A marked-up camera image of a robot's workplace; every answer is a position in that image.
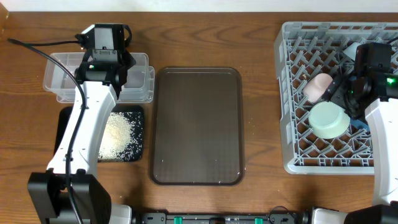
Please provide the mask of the dark blue plate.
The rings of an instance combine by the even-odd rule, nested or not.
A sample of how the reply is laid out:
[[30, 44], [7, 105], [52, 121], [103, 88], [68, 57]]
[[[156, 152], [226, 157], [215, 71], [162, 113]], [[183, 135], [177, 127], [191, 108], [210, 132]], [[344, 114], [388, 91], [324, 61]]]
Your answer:
[[369, 126], [359, 119], [350, 119], [350, 124], [356, 129], [365, 129], [367, 132], [370, 132]]

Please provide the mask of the pink cup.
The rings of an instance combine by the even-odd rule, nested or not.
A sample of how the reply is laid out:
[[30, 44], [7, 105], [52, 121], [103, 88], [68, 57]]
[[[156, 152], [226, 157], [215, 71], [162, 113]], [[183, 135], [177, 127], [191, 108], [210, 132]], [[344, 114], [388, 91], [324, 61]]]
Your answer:
[[316, 103], [332, 81], [332, 77], [327, 73], [319, 73], [316, 75], [303, 89], [303, 93], [307, 96], [307, 100], [311, 103]]

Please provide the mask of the light blue small bowl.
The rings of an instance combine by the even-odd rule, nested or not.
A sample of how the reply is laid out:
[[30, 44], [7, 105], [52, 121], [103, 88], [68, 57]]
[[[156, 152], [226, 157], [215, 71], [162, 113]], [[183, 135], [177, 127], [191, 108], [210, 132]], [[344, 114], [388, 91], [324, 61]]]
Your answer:
[[357, 48], [361, 44], [358, 42], [353, 42], [349, 47], [347, 47], [343, 53], [349, 57], [351, 60], [355, 61], [356, 59], [356, 54], [357, 54]]

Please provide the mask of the mint green bowl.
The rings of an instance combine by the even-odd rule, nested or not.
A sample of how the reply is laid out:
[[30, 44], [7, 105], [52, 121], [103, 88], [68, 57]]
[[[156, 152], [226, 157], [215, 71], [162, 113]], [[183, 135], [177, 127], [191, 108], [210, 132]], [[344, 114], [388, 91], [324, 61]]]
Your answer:
[[308, 122], [312, 133], [318, 138], [333, 139], [341, 136], [348, 129], [350, 117], [342, 107], [323, 101], [310, 110]]

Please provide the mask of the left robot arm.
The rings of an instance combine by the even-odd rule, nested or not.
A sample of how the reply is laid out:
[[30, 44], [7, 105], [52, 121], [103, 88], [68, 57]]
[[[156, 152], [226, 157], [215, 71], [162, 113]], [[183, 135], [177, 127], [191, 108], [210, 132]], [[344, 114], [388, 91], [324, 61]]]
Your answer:
[[113, 204], [97, 180], [100, 144], [127, 71], [136, 63], [127, 51], [125, 24], [93, 24], [75, 37], [85, 49], [75, 72], [37, 49], [75, 84], [75, 101], [61, 143], [45, 172], [31, 173], [28, 191], [41, 223], [132, 223], [132, 208]]

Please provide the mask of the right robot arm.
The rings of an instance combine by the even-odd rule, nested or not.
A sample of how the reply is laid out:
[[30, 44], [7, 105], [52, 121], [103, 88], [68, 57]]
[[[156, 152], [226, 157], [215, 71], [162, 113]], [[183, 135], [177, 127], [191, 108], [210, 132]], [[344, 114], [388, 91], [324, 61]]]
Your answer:
[[336, 76], [321, 98], [369, 128], [373, 204], [349, 213], [315, 208], [310, 223], [397, 223], [397, 75], [391, 68], [392, 43], [353, 43], [344, 53], [354, 60], [353, 71]]

